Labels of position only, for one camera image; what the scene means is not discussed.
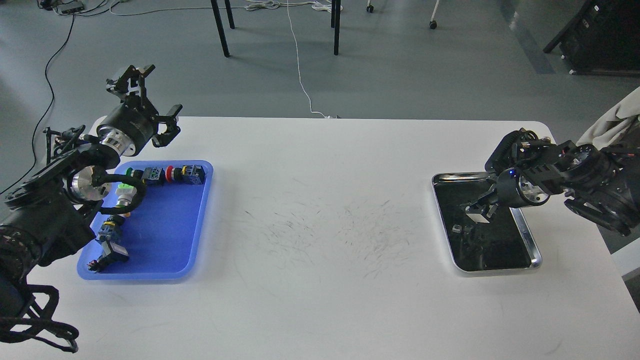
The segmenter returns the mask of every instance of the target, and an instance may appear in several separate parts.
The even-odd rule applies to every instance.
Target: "black cable on floor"
[[[62,51],[62,49],[64,49],[67,43],[69,42],[69,38],[71,37],[71,31],[74,28],[75,22],[76,22],[76,16],[74,15],[71,18],[71,26],[69,27],[69,33],[67,34],[67,38],[65,39],[65,42],[62,44],[62,46],[60,46],[58,51],[56,51],[53,55],[51,55],[51,57],[49,58],[49,61],[47,61],[47,65],[45,65],[44,67],[44,78],[47,80],[47,84],[49,85],[49,90],[51,91],[51,101],[49,102],[49,106],[47,107],[47,109],[44,111],[44,114],[42,114],[42,116],[40,117],[40,120],[38,120],[38,123],[33,128],[33,134],[31,135],[31,152],[33,153],[33,164],[29,168],[29,170],[27,170],[24,173],[24,175],[20,176],[20,179],[16,180],[13,184],[9,185],[9,187],[7,187],[2,192],[0,192],[0,195],[4,194],[10,188],[13,188],[14,185],[19,183],[20,180],[24,179],[24,177],[27,176],[27,174],[29,174],[29,172],[32,171],[33,168],[36,167],[36,163],[38,162],[38,157],[36,156],[36,148],[34,144],[36,133],[38,132],[38,127],[40,126],[40,123],[45,118],[45,116],[47,116],[47,114],[49,113],[49,110],[51,109],[51,106],[53,106],[53,102],[56,100],[56,94],[53,92],[53,86],[51,86],[51,82],[49,81],[49,65],[51,64],[51,61],[56,57],[56,55],[58,55],[60,51]]]

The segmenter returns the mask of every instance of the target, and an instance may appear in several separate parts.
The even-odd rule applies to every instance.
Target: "blue tray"
[[[177,279],[193,268],[213,179],[211,164],[202,160],[130,161],[118,166],[115,172],[124,174],[129,167],[144,170],[169,165],[200,165],[207,173],[205,183],[148,186],[142,204],[131,212],[122,226],[120,244],[127,248],[129,260],[113,263],[102,272],[89,271],[87,263],[102,254],[100,244],[92,240],[83,248],[76,265],[80,277],[86,280]],[[103,206],[114,206],[117,200],[112,188]],[[91,229],[97,234],[107,218],[107,215],[98,214]]]

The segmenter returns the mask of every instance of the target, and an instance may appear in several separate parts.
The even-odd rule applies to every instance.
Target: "white cloth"
[[[581,137],[576,145],[592,143],[597,149],[615,143],[625,130],[638,121],[640,87],[602,115]]]

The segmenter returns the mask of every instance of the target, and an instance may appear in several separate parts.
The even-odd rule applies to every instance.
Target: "black equipment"
[[[497,206],[540,206],[563,193],[574,213],[623,236],[640,224],[640,126],[615,145],[596,149],[520,129],[507,134],[486,162],[491,188],[462,204],[476,222],[489,222]]]
[[[0,341],[36,338],[64,351],[77,351],[78,331],[51,320],[58,291],[28,284],[26,276],[35,265],[50,265],[93,240],[89,226],[98,212],[128,213],[144,198],[146,186],[141,180],[106,170],[115,168],[120,156],[140,153],[149,140],[155,147],[164,147],[180,132],[177,114],[182,105],[158,115],[147,99],[145,78],[154,69],[153,65],[129,66],[122,75],[107,80],[107,91],[120,98],[120,105],[98,126],[98,136],[83,135],[84,126],[62,133],[47,128],[46,167],[6,196],[11,213],[0,222]],[[166,125],[162,134],[157,133],[160,124]],[[135,187],[136,195],[127,206],[103,208],[102,199],[111,183],[117,182]],[[44,307],[36,303],[36,293],[49,296]],[[30,327],[11,331],[14,325]],[[67,340],[69,346],[38,337],[43,330]]]
[[[558,44],[570,74],[640,75],[640,1],[587,0],[544,48]]]

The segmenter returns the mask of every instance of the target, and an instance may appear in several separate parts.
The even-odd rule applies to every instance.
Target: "robotic arm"
[[[574,213],[627,236],[640,223],[640,126],[617,143],[596,149],[556,145],[525,129],[507,134],[486,162],[490,189],[461,204],[475,222],[489,222],[498,206],[540,206],[564,193]]]
[[[145,78],[154,69],[129,66],[116,79],[107,80],[106,90],[120,98],[120,105],[98,126],[97,136],[83,135],[84,126],[62,133],[47,128],[46,167],[6,196],[11,214],[0,222],[0,341],[36,338],[64,351],[77,351],[78,331],[51,320],[57,289],[28,284],[26,277],[35,265],[50,265],[93,240],[90,224],[98,212],[128,213],[144,198],[146,186],[141,180],[106,170],[115,168],[121,156],[139,154],[149,140],[164,147],[180,132],[177,114],[182,105],[159,115],[147,99]],[[161,134],[160,124],[166,125]],[[55,136],[53,151],[51,136]],[[135,196],[124,206],[103,208],[111,183],[118,182],[135,187]],[[36,303],[36,293],[48,295],[45,306]],[[29,328],[12,331],[15,325]],[[67,340],[69,346],[38,337],[43,330]]]

